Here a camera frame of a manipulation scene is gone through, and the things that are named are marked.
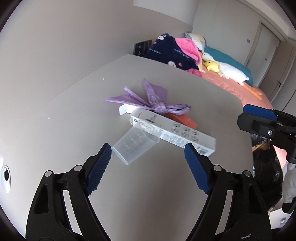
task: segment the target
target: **power outlet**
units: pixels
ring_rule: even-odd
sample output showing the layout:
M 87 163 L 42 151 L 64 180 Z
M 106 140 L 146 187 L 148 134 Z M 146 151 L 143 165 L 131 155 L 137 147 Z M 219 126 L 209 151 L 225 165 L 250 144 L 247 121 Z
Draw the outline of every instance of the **power outlet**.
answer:
M 151 44 L 152 44 L 152 40 L 147 40 L 147 41 L 143 41 L 143 42 L 139 42 L 139 43 L 134 44 L 133 45 L 133 54 L 136 56 L 143 57 L 147 53 Z

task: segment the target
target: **pink towel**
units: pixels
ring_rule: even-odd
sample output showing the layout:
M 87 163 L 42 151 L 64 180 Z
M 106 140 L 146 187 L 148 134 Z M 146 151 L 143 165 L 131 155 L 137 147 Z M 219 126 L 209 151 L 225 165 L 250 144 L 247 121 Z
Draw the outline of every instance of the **pink towel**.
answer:
M 188 70 L 186 70 L 186 72 L 191 73 L 191 74 L 194 74 L 194 75 L 196 75 L 198 77 L 202 77 L 201 72 L 198 71 L 197 69 L 188 69 Z
M 199 65 L 202 61 L 199 51 L 197 50 L 195 43 L 191 39 L 175 38 L 177 45 L 183 51 L 184 54 L 193 58 L 196 61 L 196 65 Z

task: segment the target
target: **blue gripper pad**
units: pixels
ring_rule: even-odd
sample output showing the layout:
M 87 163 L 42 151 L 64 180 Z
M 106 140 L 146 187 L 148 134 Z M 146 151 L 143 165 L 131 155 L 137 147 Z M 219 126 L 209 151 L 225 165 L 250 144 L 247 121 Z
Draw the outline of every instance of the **blue gripper pad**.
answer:
M 243 112 L 251 114 L 251 115 L 256 115 L 256 116 L 260 116 L 263 118 L 267 118 L 267 119 L 270 119 L 273 121 L 277 120 L 277 116 L 276 116 L 276 114 L 274 114 L 274 112 L 272 110 L 264 109 L 264 108 L 254 106 L 251 104 L 245 105 Z
M 111 159 L 111 154 L 112 154 L 112 149 L 111 149 L 111 146 L 108 144 L 102 150 L 102 153 L 98 157 L 92 170 L 87 176 L 87 187 L 84 189 L 84 192 L 86 195 L 90 195 L 92 191 L 95 191 L 98 188 L 101 178 Z
M 208 174 L 202 166 L 200 160 L 195 155 L 194 150 L 192 150 L 188 144 L 184 148 L 184 154 L 198 188 L 203 190 L 205 194 L 209 194 L 211 187 L 209 185 Z

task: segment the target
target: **plastic measuring cup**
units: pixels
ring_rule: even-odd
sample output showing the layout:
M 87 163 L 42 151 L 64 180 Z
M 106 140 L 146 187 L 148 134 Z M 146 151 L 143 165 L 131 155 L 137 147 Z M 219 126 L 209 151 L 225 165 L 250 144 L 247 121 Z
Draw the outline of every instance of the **plastic measuring cup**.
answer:
M 149 129 L 150 133 L 154 133 L 154 128 L 150 124 L 139 120 L 112 147 L 112 150 L 124 164 L 130 164 L 159 142 L 159 137 L 146 132 L 147 129 Z

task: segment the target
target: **screw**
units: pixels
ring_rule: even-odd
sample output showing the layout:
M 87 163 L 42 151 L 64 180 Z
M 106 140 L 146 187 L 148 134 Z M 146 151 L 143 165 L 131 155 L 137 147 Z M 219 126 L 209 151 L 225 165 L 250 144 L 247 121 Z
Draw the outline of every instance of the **screw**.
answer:
M 74 167 L 74 171 L 76 171 L 76 172 L 79 172 L 81 170 L 82 170 L 82 166 L 80 166 L 80 165 L 77 165 Z
M 214 165 L 214 170 L 217 171 L 217 172 L 219 172 L 219 171 L 222 170 L 222 167 L 219 166 L 219 165 Z
M 251 173 L 249 171 L 244 171 L 244 175 L 247 176 L 247 177 L 250 177 Z
M 47 171 L 47 172 L 45 173 L 45 176 L 46 176 L 46 177 L 50 177 L 51 174 L 52 174 L 52 171 Z

